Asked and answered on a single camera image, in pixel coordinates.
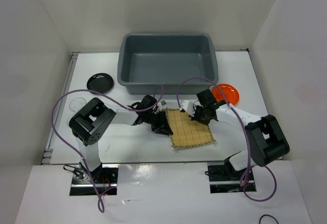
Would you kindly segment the woven bamboo mat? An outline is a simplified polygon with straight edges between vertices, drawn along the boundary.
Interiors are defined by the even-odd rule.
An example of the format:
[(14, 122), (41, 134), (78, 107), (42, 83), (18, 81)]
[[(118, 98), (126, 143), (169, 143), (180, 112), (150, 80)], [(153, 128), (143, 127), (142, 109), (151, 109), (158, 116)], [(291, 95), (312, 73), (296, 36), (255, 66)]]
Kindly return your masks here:
[(170, 141), (174, 150), (201, 147), (216, 142), (209, 126), (191, 120), (186, 112), (166, 109), (166, 117), (173, 132)]

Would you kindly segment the orange round plate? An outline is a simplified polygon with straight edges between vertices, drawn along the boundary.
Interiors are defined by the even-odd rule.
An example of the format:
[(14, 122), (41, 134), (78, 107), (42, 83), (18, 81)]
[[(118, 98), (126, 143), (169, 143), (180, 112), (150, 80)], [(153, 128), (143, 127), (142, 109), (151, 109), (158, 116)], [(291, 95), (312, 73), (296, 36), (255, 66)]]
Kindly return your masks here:
[[(227, 101), (236, 106), (240, 99), (240, 95), (236, 88), (225, 83), (218, 84), (218, 87), (222, 90)], [(223, 95), (216, 86), (212, 89), (212, 94), (218, 102), (223, 100)]]

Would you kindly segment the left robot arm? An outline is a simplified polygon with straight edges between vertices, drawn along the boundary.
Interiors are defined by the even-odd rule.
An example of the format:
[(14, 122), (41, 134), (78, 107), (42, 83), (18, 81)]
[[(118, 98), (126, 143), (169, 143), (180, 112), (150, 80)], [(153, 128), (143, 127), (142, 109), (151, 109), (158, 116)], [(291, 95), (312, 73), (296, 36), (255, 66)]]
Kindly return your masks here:
[(99, 98), (93, 98), (70, 119), (68, 126), (79, 140), (79, 152), (82, 154), (80, 165), (85, 179), (96, 183), (102, 176), (98, 144), (111, 124), (137, 126), (146, 123), (156, 134), (173, 135), (166, 112), (156, 103), (154, 97), (146, 95), (126, 110), (109, 108)]

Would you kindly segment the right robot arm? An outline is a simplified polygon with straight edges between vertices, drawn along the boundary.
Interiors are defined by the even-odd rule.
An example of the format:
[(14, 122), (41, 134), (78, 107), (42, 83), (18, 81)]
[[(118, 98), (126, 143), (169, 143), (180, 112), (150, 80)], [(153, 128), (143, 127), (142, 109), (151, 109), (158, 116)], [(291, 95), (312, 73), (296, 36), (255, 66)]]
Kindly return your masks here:
[(217, 101), (209, 89), (198, 93), (197, 98), (199, 105), (186, 100), (181, 104), (191, 120), (206, 126), (215, 120), (245, 133), (247, 150), (224, 160), (228, 179), (236, 179), (248, 166), (264, 167), (289, 153), (290, 146), (273, 115), (254, 115), (224, 100)]

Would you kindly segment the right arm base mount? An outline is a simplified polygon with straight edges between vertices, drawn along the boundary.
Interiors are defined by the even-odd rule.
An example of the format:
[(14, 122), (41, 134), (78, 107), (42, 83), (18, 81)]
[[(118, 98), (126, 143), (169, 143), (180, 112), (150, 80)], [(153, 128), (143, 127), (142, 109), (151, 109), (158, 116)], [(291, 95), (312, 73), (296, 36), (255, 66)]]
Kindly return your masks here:
[(235, 193), (243, 192), (244, 187), (240, 185), (240, 180), (245, 171), (246, 169), (234, 171), (223, 162), (210, 162), (204, 174), (208, 177), (211, 194)]

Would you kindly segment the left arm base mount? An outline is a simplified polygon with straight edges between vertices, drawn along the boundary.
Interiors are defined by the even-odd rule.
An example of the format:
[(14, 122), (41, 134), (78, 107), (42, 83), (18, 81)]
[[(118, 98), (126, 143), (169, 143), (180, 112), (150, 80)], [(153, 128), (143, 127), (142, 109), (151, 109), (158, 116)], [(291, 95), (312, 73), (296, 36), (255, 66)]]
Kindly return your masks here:
[[(90, 196), (96, 195), (90, 177), (82, 170), (80, 165), (63, 166), (65, 171), (71, 172), (72, 181), (70, 196)], [(116, 195), (118, 185), (119, 166), (117, 164), (103, 164), (102, 169), (93, 181), (100, 195)]]

